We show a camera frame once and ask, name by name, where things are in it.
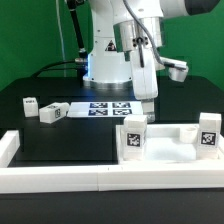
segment white block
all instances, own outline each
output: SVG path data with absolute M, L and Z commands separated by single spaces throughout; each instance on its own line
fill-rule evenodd
M 20 146 L 19 132 L 7 131 L 0 141 L 0 167 L 6 168 Z
M 201 113 L 197 142 L 197 159 L 217 159 L 221 114 Z
M 38 104 L 35 97 L 23 98 L 23 107 L 26 117 L 38 116 Z
M 146 150 L 146 115 L 128 115 L 121 130 L 124 160 L 143 160 Z
M 39 110 L 40 122 L 51 124 L 65 117 L 68 110 L 68 103 L 52 103 Z
M 98 191 L 98 166 L 3 168 L 0 193 Z

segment white tray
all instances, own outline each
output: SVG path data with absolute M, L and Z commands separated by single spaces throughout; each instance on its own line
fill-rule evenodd
M 177 137 L 179 128 L 180 125 L 149 127 L 154 137 L 169 136 L 171 139 Z M 117 126 L 120 155 L 119 130 L 120 126 Z M 222 136 L 219 159 L 216 160 L 155 160 L 135 163 L 122 161 L 119 156 L 119 165 L 7 168 L 19 147 L 18 134 L 6 134 L 0 140 L 0 194 L 224 187 Z
M 196 143 L 186 144 L 179 140 L 180 128 L 196 126 L 198 124 L 167 124 L 167 125 L 148 125 L 147 126 L 147 148 L 144 160 L 123 159 L 123 147 L 121 143 L 121 131 L 123 125 L 116 126 L 116 142 L 118 162 L 122 165 L 149 164 L 149 163 L 190 163 L 197 162 Z M 218 159 L 224 160 L 224 140 L 220 135 L 220 144 L 218 150 Z

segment white border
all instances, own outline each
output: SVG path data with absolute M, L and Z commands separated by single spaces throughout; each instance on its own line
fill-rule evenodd
M 5 155 L 11 158 L 13 147 L 16 150 L 19 147 L 16 141 L 19 139 L 18 131 L 7 134 L 10 135 L 0 141 L 0 161 L 6 158 Z M 6 137 L 8 145 L 3 144 Z M 1 194 L 214 187 L 224 187 L 223 160 L 176 164 L 0 168 Z

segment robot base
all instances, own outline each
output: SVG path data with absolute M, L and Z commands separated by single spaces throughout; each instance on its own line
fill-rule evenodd
M 118 90 L 118 89 L 128 89 L 132 87 L 132 81 L 126 82 L 114 82 L 114 83 L 107 83 L 107 82 L 97 82 L 94 80 L 90 80 L 89 77 L 83 77 L 83 85 L 87 88 L 94 88 L 94 89 L 105 89 L 105 90 Z

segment black cable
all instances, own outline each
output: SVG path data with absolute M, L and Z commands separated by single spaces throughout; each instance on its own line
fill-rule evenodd
M 44 70 L 48 69 L 48 68 L 51 68 L 51 67 L 54 67 L 54 66 L 57 66 L 57 65 L 64 65 L 64 64 L 72 64 L 72 63 L 75 63 L 75 60 L 71 60 L 71 61 L 59 61 L 59 62 L 55 62 L 55 63 L 51 63 L 49 65 L 46 65 L 44 66 L 43 68 L 41 68 L 40 70 L 36 71 L 35 73 L 33 73 L 31 75 L 32 78 L 37 78 L 38 75 L 43 72 Z
M 48 69 L 44 69 L 42 72 L 63 71 L 63 70 L 80 70 L 80 69 L 86 69 L 86 67 L 80 66 L 80 67 L 74 67 L 74 68 L 48 68 Z

